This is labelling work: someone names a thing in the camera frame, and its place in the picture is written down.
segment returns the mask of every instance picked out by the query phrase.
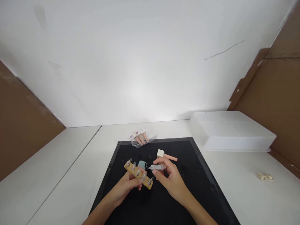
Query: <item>wooden peg board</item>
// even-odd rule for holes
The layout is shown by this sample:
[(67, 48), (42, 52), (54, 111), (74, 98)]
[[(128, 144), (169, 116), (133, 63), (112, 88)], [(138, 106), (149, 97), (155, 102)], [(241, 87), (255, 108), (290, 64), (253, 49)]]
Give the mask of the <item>wooden peg board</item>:
[[(132, 171), (132, 167), (133, 167), (133, 164), (132, 164), (132, 163), (130, 163), (130, 165), (127, 166), (127, 162), (126, 162), (125, 165), (124, 165), (124, 168), (125, 168), (128, 172), (130, 172), (135, 178), (141, 179), (141, 178), (143, 177), (143, 172), (140, 171), (139, 175), (137, 176), (136, 173), (137, 173), (137, 171), (138, 171), (138, 168), (135, 167), (134, 171)], [(146, 178), (145, 178), (145, 180), (144, 180), (144, 182), (143, 182), (143, 185), (146, 186), (146, 188), (148, 188), (148, 189), (150, 190), (151, 187), (152, 187), (152, 185), (153, 185), (153, 181), (151, 182), (150, 185), (148, 185), (149, 180), (150, 180), (150, 178), (146, 176)]]

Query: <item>white table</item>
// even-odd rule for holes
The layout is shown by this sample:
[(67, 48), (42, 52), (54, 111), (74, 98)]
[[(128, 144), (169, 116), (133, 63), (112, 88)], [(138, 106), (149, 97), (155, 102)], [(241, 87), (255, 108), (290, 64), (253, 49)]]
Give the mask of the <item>white table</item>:
[[(191, 137), (189, 120), (102, 126), (29, 224), (81, 224), (88, 216), (118, 141), (151, 127), (157, 138)], [(241, 224), (299, 224), (300, 182), (266, 152), (201, 150)], [(262, 182), (257, 172), (274, 181)]]
[(0, 224), (27, 224), (99, 128), (63, 130), (4, 178), (0, 182)]

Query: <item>silver metal cylinder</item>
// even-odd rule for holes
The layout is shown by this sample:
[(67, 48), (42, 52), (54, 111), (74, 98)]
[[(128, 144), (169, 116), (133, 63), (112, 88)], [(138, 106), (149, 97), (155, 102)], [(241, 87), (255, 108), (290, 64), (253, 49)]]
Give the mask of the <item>silver metal cylinder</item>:
[(163, 165), (161, 165), (161, 164), (157, 164), (157, 165), (151, 165), (150, 167), (149, 167), (149, 169), (151, 170), (151, 171), (153, 171), (154, 169), (156, 169), (156, 170), (163, 170)]

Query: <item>right hand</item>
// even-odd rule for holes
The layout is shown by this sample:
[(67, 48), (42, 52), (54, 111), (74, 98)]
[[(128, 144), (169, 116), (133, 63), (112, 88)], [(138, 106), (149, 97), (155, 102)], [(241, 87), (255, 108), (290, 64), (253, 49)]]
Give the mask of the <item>right hand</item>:
[(176, 167), (169, 159), (166, 157), (160, 157), (153, 161), (154, 164), (163, 164), (164, 170), (167, 171), (169, 177), (166, 178), (162, 172), (158, 170), (153, 170), (152, 173), (156, 179), (167, 189), (169, 194), (178, 201), (181, 205), (185, 205), (185, 202), (191, 196), (190, 191), (185, 186), (181, 175)]

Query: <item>cardboard panel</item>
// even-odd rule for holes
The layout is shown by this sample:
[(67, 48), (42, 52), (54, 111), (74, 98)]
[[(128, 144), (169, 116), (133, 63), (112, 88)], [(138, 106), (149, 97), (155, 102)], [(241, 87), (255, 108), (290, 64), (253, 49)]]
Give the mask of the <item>cardboard panel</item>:
[(300, 1), (298, 1), (273, 43), (269, 58), (300, 57)]
[(268, 59), (235, 110), (277, 135), (271, 148), (300, 168), (300, 59)]
[(234, 92), (231, 95), (231, 98), (229, 101), (231, 102), (228, 111), (234, 110), (234, 107), (237, 105), (238, 101), (240, 100), (241, 96), (247, 89), (249, 83), (251, 82), (252, 78), (260, 68), (261, 63), (263, 62), (263, 59), (266, 57), (267, 53), (269, 51), (269, 48), (262, 48), (259, 50), (257, 56), (255, 57), (252, 66), (248, 70), (246, 76), (238, 82)]
[(0, 61), (0, 181), (64, 129)]

